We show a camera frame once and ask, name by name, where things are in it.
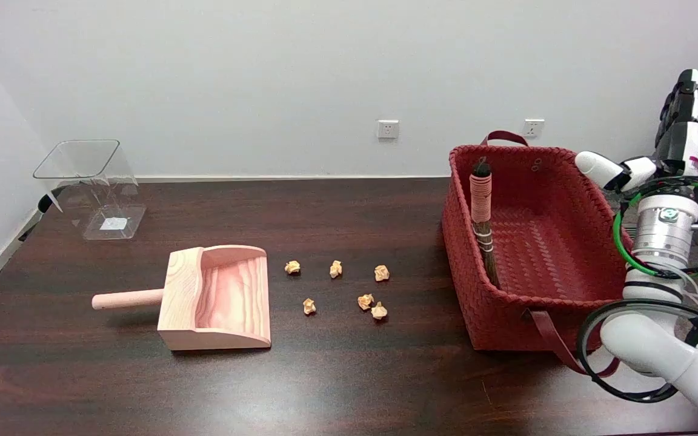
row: red strap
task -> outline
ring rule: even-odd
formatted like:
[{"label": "red strap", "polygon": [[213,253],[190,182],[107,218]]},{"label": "red strap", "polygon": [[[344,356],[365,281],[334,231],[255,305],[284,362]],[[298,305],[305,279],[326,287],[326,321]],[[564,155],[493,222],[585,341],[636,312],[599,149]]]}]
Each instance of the red strap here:
[{"label": "red strap", "polygon": [[[570,353],[570,350],[567,349],[567,345],[565,345],[564,340],[562,340],[562,337],[559,336],[559,333],[557,333],[554,326],[554,321],[551,320],[548,312],[545,310],[529,310],[529,312],[532,315],[532,320],[534,320],[535,326],[537,326],[537,331],[540,332],[540,336],[543,337],[543,342],[545,342],[546,347],[548,347],[551,351],[554,351],[556,357],[559,358],[559,360],[561,360],[562,363],[564,363],[568,368],[578,372],[579,374],[585,375],[587,372],[581,368],[581,365],[578,364],[576,358],[573,357],[573,353]],[[619,363],[620,360],[613,358],[610,365],[607,365],[607,368],[602,372],[598,372],[597,375],[599,377],[611,376],[618,369]]]},{"label": "red strap", "polygon": [[515,142],[516,144],[521,144],[526,147],[530,146],[527,144],[527,140],[525,140],[523,136],[507,130],[495,130],[494,132],[490,132],[490,134],[488,134],[487,137],[481,141],[480,145],[488,145],[487,142],[490,140],[509,140],[510,142]]}]

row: black cable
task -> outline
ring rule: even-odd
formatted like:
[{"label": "black cable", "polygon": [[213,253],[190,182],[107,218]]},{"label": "black cable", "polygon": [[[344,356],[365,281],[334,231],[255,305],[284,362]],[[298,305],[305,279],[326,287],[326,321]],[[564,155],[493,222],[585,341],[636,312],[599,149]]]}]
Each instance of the black cable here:
[{"label": "black cable", "polygon": [[698,309],[684,306],[681,303],[671,303],[669,301],[651,299],[626,299],[609,303],[600,307],[594,312],[591,312],[589,317],[585,319],[583,325],[581,325],[581,328],[578,331],[578,340],[576,342],[576,357],[581,363],[583,370],[589,376],[591,376],[592,381],[610,394],[615,395],[615,397],[635,403],[657,403],[675,395],[677,392],[675,386],[665,383],[664,386],[660,387],[659,389],[647,392],[623,392],[610,386],[610,384],[608,384],[606,381],[599,378],[587,360],[587,341],[589,340],[589,336],[594,331],[596,326],[610,315],[617,314],[618,312],[637,309],[667,312],[667,314],[678,315],[678,317],[686,317],[686,319],[692,321],[692,323],[693,320],[698,320]]}]

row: black ring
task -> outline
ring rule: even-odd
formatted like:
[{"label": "black ring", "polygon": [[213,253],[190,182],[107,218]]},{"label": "black ring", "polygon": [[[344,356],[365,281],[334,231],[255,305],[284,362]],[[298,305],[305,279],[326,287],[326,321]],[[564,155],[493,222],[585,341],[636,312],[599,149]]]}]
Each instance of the black ring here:
[{"label": "black ring", "polygon": [[596,323],[599,323],[599,321],[603,320],[603,318],[607,318],[610,315],[610,312],[615,309],[638,305],[664,306],[670,307],[671,309],[678,309],[679,311],[691,314],[692,317],[690,317],[689,320],[698,317],[697,309],[693,309],[689,306],[684,306],[680,303],[671,303],[669,301],[651,300],[644,298],[615,301],[613,303],[609,303],[605,306],[600,307],[594,312],[591,312],[591,314],[588,315],[587,319],[583,321],[581,328],[578,330],[578,342],[576,343],[576,357],[581,363],[583,370],[592,378],[592,381],[598,384],[599,387],[601,387],[602,389],[609,392],[609,394],[615,395],[615,397],[619,397],[622,400],[628,400],[635,403],[658,403],[659,401],[667,400],[668,398],[675,395],[676,392],[678,392],[678,389],[676,389],[675,386],[672,386],[669,383],[665,383],[664,386],[652,391],[623,392],[610,386],[610,384],[608,384],[606,381],[599,378],[599,376],[592,369],[591,365],[589,365],[589,361],[587,360],[587,340],[589,339],[589,334],[591,333],[591,331],[593,331],[594,326],[596,326]]}]

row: transparent trash can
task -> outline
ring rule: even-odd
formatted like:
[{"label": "transparent trash can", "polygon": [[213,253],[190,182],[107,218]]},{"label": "transparent trash can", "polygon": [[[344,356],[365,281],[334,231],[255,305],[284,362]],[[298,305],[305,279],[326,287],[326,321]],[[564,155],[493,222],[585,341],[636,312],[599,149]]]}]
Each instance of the transparent trash can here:
[{"label": "transparent trash can", "polygon": [[133,237],[147,209],[118,140],[64,141],[33,177],[87,240]]}]

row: electrical outlet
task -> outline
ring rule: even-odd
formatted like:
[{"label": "electrical outlet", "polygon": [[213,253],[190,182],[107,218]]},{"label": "electrical outlet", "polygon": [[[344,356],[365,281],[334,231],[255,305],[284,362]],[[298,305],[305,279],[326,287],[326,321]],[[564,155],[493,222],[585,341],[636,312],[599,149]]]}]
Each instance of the electrical outlet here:
[{"label": "electrical outlet", "polygon": [[376,137],[380,139],[395,139],[400,133],[400,121],[397,119],[380,119]]},{"label": "electrical outlet", "polygon": [[545,119],[526,119],[524,121],[524,128],[521,130],[521,136],[525,138],[540,136],[540,134],[543,133],[543,126],[545,126]]}]

